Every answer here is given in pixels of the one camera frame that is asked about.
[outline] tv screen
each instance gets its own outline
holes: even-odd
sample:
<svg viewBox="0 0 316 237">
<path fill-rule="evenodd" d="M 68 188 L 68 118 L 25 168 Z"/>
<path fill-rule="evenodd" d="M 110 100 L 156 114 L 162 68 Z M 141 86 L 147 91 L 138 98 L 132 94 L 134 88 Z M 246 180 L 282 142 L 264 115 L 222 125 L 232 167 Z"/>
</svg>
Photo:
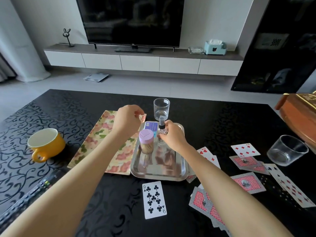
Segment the tv screen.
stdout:
<svg viewBox="0 0 316 237">
<path fill-rule="evenodd" d="M 179 47 L 184 0 L 77 0 L 89 43 Z"/>
</svg>

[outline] mug handle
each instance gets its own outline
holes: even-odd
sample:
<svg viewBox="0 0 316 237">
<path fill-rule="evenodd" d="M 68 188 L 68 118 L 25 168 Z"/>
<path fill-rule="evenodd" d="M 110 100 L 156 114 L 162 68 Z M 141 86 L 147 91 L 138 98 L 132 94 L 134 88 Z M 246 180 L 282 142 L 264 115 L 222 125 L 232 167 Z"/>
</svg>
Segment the mug handle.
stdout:
<svg viewBox="0 0 316 237">
<path fill-rule="evenodd" d="M 48 160 L 48 157 L 44 155 L 42 159 L 39 159 L 39 150 L 35 149 L 35 151 L 32 154 L 32 159 L 34 160 L 34 162 L 43 163 L 46 160 Z"/>
</svg>

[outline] light blue tissue box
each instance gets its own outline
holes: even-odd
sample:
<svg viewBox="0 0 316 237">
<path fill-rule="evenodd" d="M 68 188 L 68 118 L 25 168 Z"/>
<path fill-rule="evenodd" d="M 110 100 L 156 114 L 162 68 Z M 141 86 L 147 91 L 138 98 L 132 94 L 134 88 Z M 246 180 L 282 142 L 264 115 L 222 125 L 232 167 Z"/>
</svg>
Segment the light blue tissue box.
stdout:
<svg viewBox="0 0 316 237">
<path fill-rule="evenodd" d="M 220 45 L 211 45 L 208 41 L 206 41 L 204 50 L 207 55 L 225 55 L 227 47 L 225 42 Z"/>
</svg>

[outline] hand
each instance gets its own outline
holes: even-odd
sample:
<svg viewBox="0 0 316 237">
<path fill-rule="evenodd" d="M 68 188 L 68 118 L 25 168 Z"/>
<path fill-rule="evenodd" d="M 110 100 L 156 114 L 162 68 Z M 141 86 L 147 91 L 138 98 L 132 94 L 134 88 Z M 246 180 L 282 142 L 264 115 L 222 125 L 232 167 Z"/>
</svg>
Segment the hand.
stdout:
<svg viewBox="0 0 316 237">
<path fill-rule="evenodd" d="M 168 134 L 159 134 L 158 137 L 161 138 L 164 142 L 166 142 L 167 145 L 174 151 L 181 154 L 181 152 L 184 150 L 184 147 L 189 145 L 184 137 L 183 131 L 171 120 L 167 120 L 165 124 L 168 128 Z"/>
<path fill-rule="evenodd" d="M 126 105 L 118 109 L 116 113 L 112 132 L 123 135 L 128 139 L 134 135 L 141 124 L 139 115 L 143 115 L 144 111 L 137 105 Z"/>
</svg>

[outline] floral cloth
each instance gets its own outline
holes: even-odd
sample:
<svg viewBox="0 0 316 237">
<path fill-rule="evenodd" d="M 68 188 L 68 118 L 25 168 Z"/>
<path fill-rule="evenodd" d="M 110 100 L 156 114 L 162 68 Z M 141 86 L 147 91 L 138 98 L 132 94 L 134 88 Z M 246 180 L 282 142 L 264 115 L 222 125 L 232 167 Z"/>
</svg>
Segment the floral cloth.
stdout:
<svg viewBox="0 0 316 237">
<path fill-rule="evenodd" d="M 75 167 L 76 164 L 89 155 L 94 150 L 94 148 L 97 147 L 97 145 L 111 132 L 116 113 L 117 111 L 105 111 L 103 113 L 73 159 L 70 161 L 68 168 Z M 139 119 L 143 123 L 146 119 L 146 114 L 139 116 Z M 136 140 L 138 138 L 138 133 L 139 132 L 135 133 L 119 148 L 105 172 L 122 175 L 131 174 L 130 164 L 136 145 Z"/>
</svg>

